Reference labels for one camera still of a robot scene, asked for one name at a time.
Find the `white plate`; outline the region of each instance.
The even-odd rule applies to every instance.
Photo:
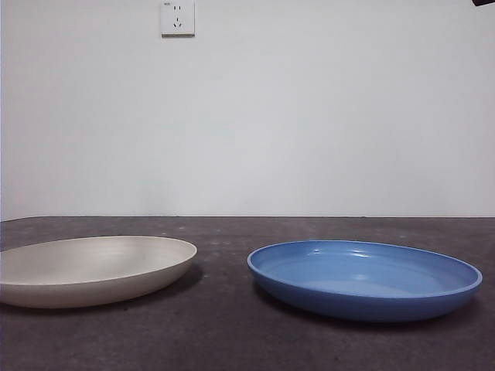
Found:
[[[0,253],[0,301],[31,308],[100,305],[148,294],[186,273],[196,247],[162,237],[91,237]]]

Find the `speckled surface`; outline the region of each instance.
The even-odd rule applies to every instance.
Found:
[[[495,369],[495,219],[58,217],[2,223],[2,249],[75,237],[149,235],[196,244],[172,286],[93,308],[0,307],[2,371]],[[319,317],[253,285],[245,260],[270,243],[368,240],[476,265],[476,299],[399,325]]]

